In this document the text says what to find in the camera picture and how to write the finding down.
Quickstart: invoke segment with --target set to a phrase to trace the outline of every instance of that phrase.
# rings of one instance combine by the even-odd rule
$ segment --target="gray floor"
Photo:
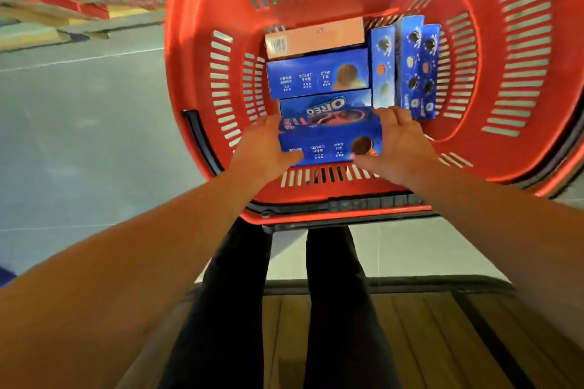
[[[150,26],[0,54],[0,266],[20,274],[202,183],[171,114],[162,42]],[[561,199],[584,208],[584,181]],[[442,219],[353,233],[368,275],[502,277]],[[304,237],[277,235],[269,278],[305,277]]]

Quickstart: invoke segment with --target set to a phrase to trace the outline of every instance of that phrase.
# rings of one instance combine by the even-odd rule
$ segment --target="blue cookie box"
[[[282,117],[301,117],[351,107],[371,106],[371,90],[332,92],[280,100]]]
[[[373,107],[395,105],[395,26],[373,28],[369,32]]]
[[[354,158],[352,144],[367,137],[372,147],[369,154],[381,153],[381,122],[371,108],[352,108],[341,112],[361,113],[362,118],[345,124],[311,123],[314,117],[286,118],[280,123],[282,151],[302,149],[304,158],[295,166],[350,161]]]
[[[266,63],[272,100],[369,88],[367,49],[357,48]],[[339,81],[341,73],[356,77]]]
[[[422,109],[420,118],[436,116],[436,83],[438,81],[438,53],[440,52],[440,25],[424,25],[420,68],[422,77]]]
[[[398,20],[395,31],[395,104],[409,109],[414,118],[420,117],[422,103],[419,63],[423,24],[422,15],[406,16]]]

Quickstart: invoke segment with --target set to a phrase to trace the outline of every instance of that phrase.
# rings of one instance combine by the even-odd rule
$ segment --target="person's left hand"
[[[278,139],[281,115],[260,118],[248,127],[233,154],[230,171],[262,188],[303,158],[302,151],[282,152]]]

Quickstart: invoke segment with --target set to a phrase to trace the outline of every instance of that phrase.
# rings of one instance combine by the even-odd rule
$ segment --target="red shopping basket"
[[[277,111],[264,35],[363,16],[441,23],[435,120],[440,160],[494,182],[553,194],[584,157],[582,0],[170,0],[166,75],[175,118],[207,179],[229,166],[241,133]],[[404,188],[353,164],[293,168],[243,218],[292,229],[432,212]]]

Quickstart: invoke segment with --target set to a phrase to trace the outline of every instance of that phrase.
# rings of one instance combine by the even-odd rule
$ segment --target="hand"
[[[409,111],[398,106],[374,110],[381,119],[383,148],[381,155],[355,156],[355,164],[381,175],[390,182],[409,188],[413,175],[429,164],[439,164],[438,156],[422,127]]]
[[[265,116],[248,127],[231,159],[229,170],[235,171],[243,181],[257,184],[259,189],[304,156],[302,151],[282,152],[278,139],[281,118],[279,114]]]

